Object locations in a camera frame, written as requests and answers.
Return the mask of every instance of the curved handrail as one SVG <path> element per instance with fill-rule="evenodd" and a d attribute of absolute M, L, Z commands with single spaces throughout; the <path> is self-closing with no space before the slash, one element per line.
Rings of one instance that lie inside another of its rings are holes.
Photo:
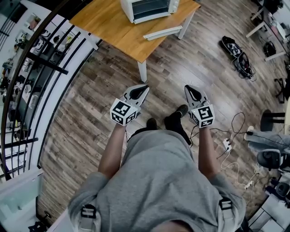
<path fill-rule="evenodd" d="M 27 58 L 28 54 L 30 53 L 31 48 L 33 47 L 35 41 L 39 38 L 41 35 L 42 31 L 47 27 L 47 25 L 52 21 L 52 19 L 58 14 L 58 12 L 69 2 L 70 0 L 63 0 L 40 24 L 38 29 L 34 32 L 32 35 L 31 39 L 28 41 L 26 44 L 20 58 L 18 61 L 18 64 L 15 68 L 14 75 L 9 83 L 8 89 L 7 89 L 7 94 L 4 102 L 4 107 L 3 107 L 3 114 L 2 114 L 2 121 L 1 121 L 1 161 L 3 165 L 3 170 L 5 173 L 5 178 L 9 179 L 10 176 L 8 176 L 7 168 L 6 168 L 6 161 L 5 161 L 5 134 L 6 134 L 6 123 L 7 123 L 7 116 L 9 113 L 9 104 L 10 104 L 10 98 L 12 97 L 13 94 L 13 89 L 14 85 L 16 83 L 16 79 L 19 75 L 19 72 L 25 62 L 25 59 Z"/>

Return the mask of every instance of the jeans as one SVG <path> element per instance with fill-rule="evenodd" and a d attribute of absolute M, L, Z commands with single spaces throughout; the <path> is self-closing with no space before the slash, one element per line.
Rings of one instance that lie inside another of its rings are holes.
<path fill-rule="evenodd" d="M 169 131 L 174 131 L 174 132 L 180 134 L 185 139 L 187 144 L 191 145 L 191 141 L 190 141 L 189 137 L 187 136 L 186 132 L 184 131 L 184 129 L 181 125 L 180 119 L 181 119 L 180 112 L 175 112 L 175 113 L 171 114 L 169 117 L 166 117 L 164 119 L 165 128 Z M 150 127 L 141 128 L 141 129 L 137 130 L 132 135 L 132 137 L 143 132 L 143 131 L 154 131 L 154 130 L 157 130 L 157 127 L 150 126 Z"/>

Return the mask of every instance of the black shoe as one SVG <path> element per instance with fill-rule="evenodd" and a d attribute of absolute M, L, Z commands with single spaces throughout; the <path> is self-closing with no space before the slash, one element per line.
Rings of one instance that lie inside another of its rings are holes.
<path fill-rule="evenodd" d="M 146 122 L 146 127 L 151 129 L 151 130 L 157 130 L 157 122 L 154 118 L 148 119 Z"/>
<path fill-rule="evenodd" d="M 180 112 L 181 117 L 185 116 L 189 111 L 189 107 L 187 105 L 181 105 L 175 112 Z"/>

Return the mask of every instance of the white desk leg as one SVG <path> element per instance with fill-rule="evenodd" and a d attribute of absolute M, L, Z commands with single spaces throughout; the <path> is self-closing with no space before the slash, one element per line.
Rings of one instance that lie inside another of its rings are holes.
<path fill-rule="evenodd" d="M 92 45 L 93 49 L 98 50 L 99 47 L 94 43 L 94 41 L 92 40 L 92 38 L 89 36 L 88 32 L 78 28 L 80 33 L 86 38 L 86 40 Z"/>
<path fill-rule="evenodd" d="M 275 59 L 275 58 L 277 58 L 277 57 L 279 57 L 279 56 L 283 56 L 283 55 L 285 55 L 285 54 L 286 54 L 285 51 L 280 52 L 280 53 L 277 53 L 277 54 L 274 54 L 274 55 L 272 55 L 272 56 L 267 57 L 267 58 L 265 59 L 265 61 L 269 61 L 269 60 Z"/>
<path fill-rule="evenodd" d="M 182 39 L 182 38 L 183 38 L 183 36 L 184 36 L 184 34 L 185 34 L 187 28 L 189 27 L 189 23 L 190 23 L 190 21 L 191 21 L 193 15 L 194 15 L 194 13 L 195 13 L 195 11 L 194 11 L 194 12 L 193 12 L 189 17 L 187 17 L 187 19 L 186 19 L 185 22 L 183 23 L 183 25 L 182 25 L 182 29 L 181 29 L 181 31 L 180 31 L 180 33 L 179 33 L 179 35 L 178 35 L 178 38 L 179 38 L 179 39 Z"/>
<path fill-rule="evenodd" d="M 249 38 L 251 35 L 253 35 L 257 30 L 261 29 L 263 26 L 265 26 L 265 22 L 262 22 L 259 25 L 257 25 L 252 31 L 250 31 L 249 34 L 246 35 L 246 37 Z"/>
<path fill-rule="evenodd" d="M 253 21 L 256 17 L 258 17 L 260 15 L 260 13 L 262 13 L 264 11 L 264 7 L 262 7 L 261 10 L 259 10 L 253 17 L 251 17 L 251 20 Z"/>
<path fill-rule="evenodd" d="M 139 72 L 140 72 L 141 80 L 143 82 L 146 82 L 147 81 L 146 61 L 144 61 L 143 63 L 140 63 L 138 61 L 138 67 L 139 67 Z"/>

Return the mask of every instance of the black chair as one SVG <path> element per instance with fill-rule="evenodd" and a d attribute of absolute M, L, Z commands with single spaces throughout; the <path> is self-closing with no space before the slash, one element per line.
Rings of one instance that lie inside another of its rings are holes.
<path fill-rule="evenodd" d="M 285 99 L 288 100 L 288 98 L 290 97 L 290 80 L 289 78 L 286 79 L 286 85 L 284 86 L 284 81 L 282 78 L 280 79 L 275 79 L 275 82 L 278 82 L 281 90 L 280 92 L 276 95 L 276 98 L 279 99 L 280 95 L 282 95 L 282 100 L 279 99 L 279 103 L 284 104 L 285 103 Z"/>

